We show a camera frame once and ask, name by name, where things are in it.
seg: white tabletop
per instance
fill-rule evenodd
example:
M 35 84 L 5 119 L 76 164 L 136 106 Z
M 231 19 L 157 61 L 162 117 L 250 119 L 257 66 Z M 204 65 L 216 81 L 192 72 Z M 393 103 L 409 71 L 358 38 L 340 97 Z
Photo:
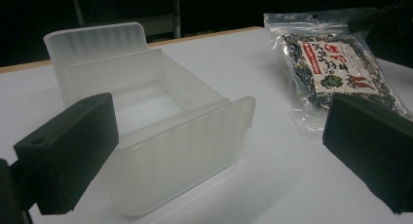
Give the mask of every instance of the white tabletop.
M 231 98 L 256 98 L 253 126 L 238 161 L 149 214 L 127 217 L 110 204 L 98 177 L 75 210 L 34 223 L 413 223 L 395 215 L 322 144 L 293 122 L 288 91 L 270 33 L 255 29 L 162 46 L 210 87 Z M 388 82 L 413 110 L 413 69 L 379 60 Z M 63 110 L 50 65 L 0 74 L 0 158 Z

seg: red strip on label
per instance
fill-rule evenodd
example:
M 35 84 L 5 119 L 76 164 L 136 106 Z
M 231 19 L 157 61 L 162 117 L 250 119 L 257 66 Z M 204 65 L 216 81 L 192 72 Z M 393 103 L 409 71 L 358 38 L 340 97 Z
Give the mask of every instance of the red strip on label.
M 314 74 L 321 74 L 319 70 L 319 63 L 317 62 L 316 55 L 314 54 L 313 48 L 311 47 L 310 43 L 303 43 L 304 52 L 309 59 L 311 66 L 313 67 Z

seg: package label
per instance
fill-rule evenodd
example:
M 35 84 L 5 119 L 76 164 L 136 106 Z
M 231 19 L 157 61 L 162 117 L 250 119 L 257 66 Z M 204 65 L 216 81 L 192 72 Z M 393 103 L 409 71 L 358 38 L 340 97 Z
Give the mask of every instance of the package label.
M 322 41 L 298 41 L 298 44 L 314 75 L 317 93 L 378 93 L 349 44 Z

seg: snack package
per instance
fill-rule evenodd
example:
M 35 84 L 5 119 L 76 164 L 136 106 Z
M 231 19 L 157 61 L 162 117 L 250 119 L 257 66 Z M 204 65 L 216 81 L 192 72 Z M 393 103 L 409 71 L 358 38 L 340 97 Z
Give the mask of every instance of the snack package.
M 287 77 L 299 99 L 296 121 L 308 131 L 323 131 L 334 93 L 370 100 L 406 114 L 363 36 L 351 34 L 349 19 L 374 9 L 344 9 L 299 14 L 265 14 L 273 49 L 285 60 Z

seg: white plastic bin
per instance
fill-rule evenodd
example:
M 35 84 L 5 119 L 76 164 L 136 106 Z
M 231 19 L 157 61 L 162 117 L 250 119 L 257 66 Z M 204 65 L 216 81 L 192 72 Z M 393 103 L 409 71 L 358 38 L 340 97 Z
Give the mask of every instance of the white plastic bin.
M 237 160 L 254 98 L 230 102 L 149 49 L 140 24 L 63 30 L 45 43 L 66 106 L 113 95 L 120 144 L 101 172 L 119 211 L 149 212 Z

